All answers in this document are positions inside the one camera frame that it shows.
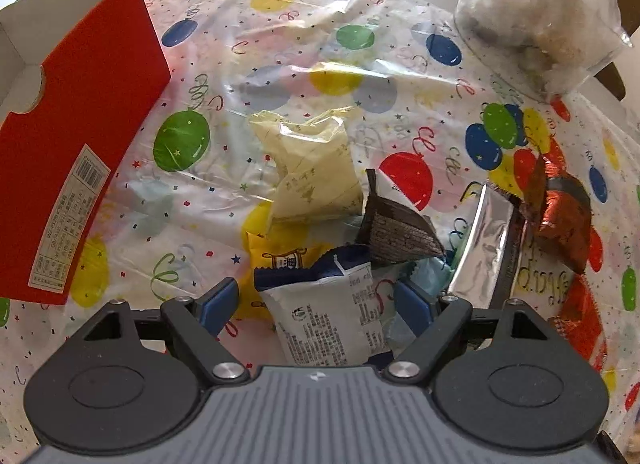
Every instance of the white snack package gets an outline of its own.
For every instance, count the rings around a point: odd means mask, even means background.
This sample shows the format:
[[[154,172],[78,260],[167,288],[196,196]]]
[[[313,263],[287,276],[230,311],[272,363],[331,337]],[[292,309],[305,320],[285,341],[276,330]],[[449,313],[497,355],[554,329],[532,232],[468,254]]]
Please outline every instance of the white snack package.
[[[276,272],[294,281],[262,290]],[[388,351],[366,246],[331,250],[311,269],[256,269],[255,283],[289,364],[360,365]]]

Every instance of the yellow snack package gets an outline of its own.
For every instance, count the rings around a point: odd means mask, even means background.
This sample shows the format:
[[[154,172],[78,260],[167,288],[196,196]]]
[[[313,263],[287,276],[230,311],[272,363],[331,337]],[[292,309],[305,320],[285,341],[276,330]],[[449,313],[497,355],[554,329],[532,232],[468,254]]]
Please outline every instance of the yellow snack package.
[[[350,111],[328,110],[302,124],[266,110],[249,118],[280,175],[270,225],[272,221],[322,221],[361,214],[362,189],[344,123]]]
[[[238,281],[240,299],[234,317],[239,319],[258,318],[273,321],[260,293],[254,287],[254,269],[290,267],[299,269],[311,267],[314,262],[332,248],[329,244],[316,244],[305,248],[291,242],[278,242],[267,237],[247,233],[250,270]]]

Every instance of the red box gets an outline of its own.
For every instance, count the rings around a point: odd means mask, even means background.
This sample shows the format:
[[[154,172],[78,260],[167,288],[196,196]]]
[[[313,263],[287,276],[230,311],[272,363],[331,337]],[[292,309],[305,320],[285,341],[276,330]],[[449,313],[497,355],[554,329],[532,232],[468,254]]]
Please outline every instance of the red box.
[[[62,304],[169,68],[144,0],[19,0],[0,64],[0,296]]]

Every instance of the blue gripper pad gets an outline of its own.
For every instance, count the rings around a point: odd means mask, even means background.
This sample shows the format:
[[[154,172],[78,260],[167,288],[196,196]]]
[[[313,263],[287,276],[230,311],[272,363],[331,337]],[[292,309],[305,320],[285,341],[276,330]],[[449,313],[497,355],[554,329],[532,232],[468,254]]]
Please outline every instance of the blue gripper pad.
[[[396,311],[411,331],[418,337],[439,314],[438,300],[431,298],[407,278],[400,278],[394,284],[394,304]]]
[[[238,283],[225,278],[196,300],[194,316],[209,334],[217,336],[238,308]]]

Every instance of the orange foil wrapper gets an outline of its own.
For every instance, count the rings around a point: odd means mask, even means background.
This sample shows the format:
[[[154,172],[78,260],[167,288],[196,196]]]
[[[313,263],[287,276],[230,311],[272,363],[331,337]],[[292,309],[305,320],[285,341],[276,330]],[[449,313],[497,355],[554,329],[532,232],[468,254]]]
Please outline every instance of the orange foil wrapper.
[[[584,276],[576,275],[558,316],[549,323],[598,372],[607,359],[607,342],[593,294]]]
[[[591,201],[582,183],[540,155],[524,200],[540,248],[583,274],[591,238]]]

